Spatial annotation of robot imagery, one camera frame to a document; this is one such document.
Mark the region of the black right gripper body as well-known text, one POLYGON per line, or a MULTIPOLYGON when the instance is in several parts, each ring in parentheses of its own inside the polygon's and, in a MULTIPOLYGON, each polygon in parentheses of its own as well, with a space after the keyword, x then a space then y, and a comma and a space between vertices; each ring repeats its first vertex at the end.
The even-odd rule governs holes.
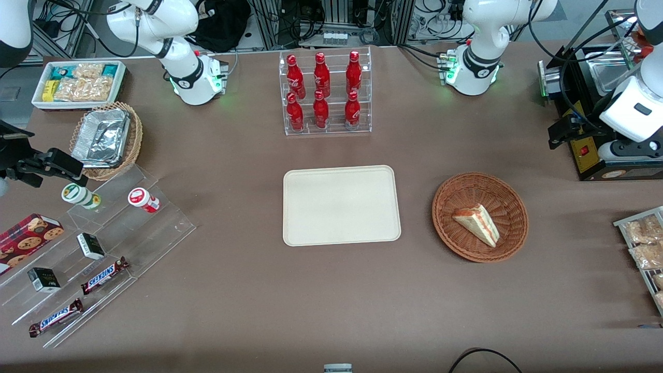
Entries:
POLYGON ((19 129, 1 120, 1 178, 7 177, 7 170, 14 168, 19 161, 31 158, 36 151, 29 138, 35 134, 19 129))

